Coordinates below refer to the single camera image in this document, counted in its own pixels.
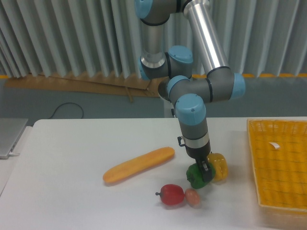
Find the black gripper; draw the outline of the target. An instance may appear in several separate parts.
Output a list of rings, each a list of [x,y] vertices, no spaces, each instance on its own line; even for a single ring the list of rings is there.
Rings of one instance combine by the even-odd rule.
[[[201,164],[201,174],[204,182],[210,182],[213,179],[213,168],[208,162],[208,155],[211,152],[211,145],[207,143],[200,148],[191,148],[186,146],[187,154],[195,160],[197,164]]]

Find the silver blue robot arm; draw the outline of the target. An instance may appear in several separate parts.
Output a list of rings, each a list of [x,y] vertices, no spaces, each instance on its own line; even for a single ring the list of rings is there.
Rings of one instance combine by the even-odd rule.
[[[179,145],[196,162],[204,182],[214,176],[208,161],[211,150],[206,121],[207,103],[244,95],[246,86],[239,73],[231,71],[219,42],[207,0],[137,0],[137,17],[142,22],[143,50],[138,60],[141,77],[153,80],[168,77],[164,87],[173,105],[182,135]],[[163,50],[164,25],[170,16],[182,13],[188,20],[206,78],[192,79],[193,54],[185,46]]]

